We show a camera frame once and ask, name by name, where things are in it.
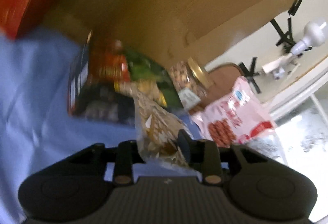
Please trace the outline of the blue printed cloth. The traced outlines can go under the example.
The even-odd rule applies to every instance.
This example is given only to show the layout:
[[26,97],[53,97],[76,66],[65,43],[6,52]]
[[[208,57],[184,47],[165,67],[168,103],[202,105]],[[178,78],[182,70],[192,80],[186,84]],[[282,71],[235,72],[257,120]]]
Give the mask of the blue printed cloth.
[[18,189],[29,175],[94,143],[115,147],[136,138],[133,127],[68,114],[69,68],[79,51],[44,28],[18,40],[1,37],[1,223],[25,220]]

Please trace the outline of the pink fried-dough snack bag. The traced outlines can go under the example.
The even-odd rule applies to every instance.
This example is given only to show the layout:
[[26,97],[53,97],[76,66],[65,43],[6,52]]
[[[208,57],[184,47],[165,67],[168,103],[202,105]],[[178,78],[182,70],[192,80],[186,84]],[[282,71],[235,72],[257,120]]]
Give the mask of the pink fried-dough snack bag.
[[275,134],[275,122],[247,79],[237,78],[232,91],[191,116],[200,135],[218,147],[243,145],[258,137]]

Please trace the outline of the large brown cardboard panel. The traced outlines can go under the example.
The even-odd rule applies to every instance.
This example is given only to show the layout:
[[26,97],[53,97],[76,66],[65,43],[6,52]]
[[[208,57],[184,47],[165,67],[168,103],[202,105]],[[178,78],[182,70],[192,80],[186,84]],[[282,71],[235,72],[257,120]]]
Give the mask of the large brown cardboard panel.
[[201,65],[256,32],[293,0],[57,0],[44,19],[76,42],[102,30],[164,67]]

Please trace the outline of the red snack packet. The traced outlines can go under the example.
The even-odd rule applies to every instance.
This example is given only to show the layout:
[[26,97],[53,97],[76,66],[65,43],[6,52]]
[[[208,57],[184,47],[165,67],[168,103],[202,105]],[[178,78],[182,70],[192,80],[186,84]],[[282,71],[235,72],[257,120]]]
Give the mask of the red snack packet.
[[91,42],[89,73],[93,82],[130,82],[127,57],[120,40],[98,39]]

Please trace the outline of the nut jar with gold lid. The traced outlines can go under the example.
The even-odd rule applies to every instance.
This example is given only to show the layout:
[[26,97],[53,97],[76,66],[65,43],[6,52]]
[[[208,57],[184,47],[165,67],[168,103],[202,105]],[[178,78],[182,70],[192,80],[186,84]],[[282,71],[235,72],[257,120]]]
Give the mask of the nut jar with gold lid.
[[197,106],[207,96],[209,88],[214,85],[207,71],[192,57],[179,61],[169,68],[168,73],[183,108],[187,111]]

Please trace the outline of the brown wooden chair back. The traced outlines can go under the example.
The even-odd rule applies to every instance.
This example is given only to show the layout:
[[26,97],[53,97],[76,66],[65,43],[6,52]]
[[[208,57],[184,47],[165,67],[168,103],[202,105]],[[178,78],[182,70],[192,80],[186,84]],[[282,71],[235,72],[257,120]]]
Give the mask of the brown wooden chair back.
[[209,90],[220,96],[230,93],[237,78],[245,75],[235,63],[218,65],[211,69],[208,74],[213,81],[213,85]]

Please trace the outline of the black storage box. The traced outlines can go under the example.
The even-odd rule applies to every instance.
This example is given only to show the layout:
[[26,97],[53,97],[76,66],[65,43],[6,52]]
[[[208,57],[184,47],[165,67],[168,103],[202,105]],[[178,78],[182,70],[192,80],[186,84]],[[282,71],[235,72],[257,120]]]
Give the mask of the black storage box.
[[[90,31],[81,52],[71,65],[68,85],[68,113],[71,116],[90,121],[106,121],[134,126],[133,98],[115,90],[115,84],[119,82],[93,82],[90,79],[90,45],[92,41],[98,39],[111,38]],[[181,110],[183,107],[181,109],[163,108],[172,112]]]

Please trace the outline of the clear brown snack bag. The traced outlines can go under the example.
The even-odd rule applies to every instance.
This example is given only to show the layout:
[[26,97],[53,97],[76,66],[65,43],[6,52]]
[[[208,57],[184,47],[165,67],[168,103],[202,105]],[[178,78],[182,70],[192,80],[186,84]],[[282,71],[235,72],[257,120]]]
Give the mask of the clear brown snack bag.
[[116,83],[115,90],[133,98],[137,147],[141,158],[165,167],[187,168],[178,144],[179,131],[185,131],[189,138],[193,136],[182,120],[154,100],[159,92],[152,89],[140,91],[135,82]]

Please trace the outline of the green snack bag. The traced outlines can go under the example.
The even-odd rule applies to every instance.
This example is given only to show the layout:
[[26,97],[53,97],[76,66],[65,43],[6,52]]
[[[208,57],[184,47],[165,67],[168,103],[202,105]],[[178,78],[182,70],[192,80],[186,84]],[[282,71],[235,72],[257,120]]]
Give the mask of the green snack bag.
[[169,73],[158,63],[140,52],[124,51],[130,78],[138,90],[162,107],[181,109],[182,103]]

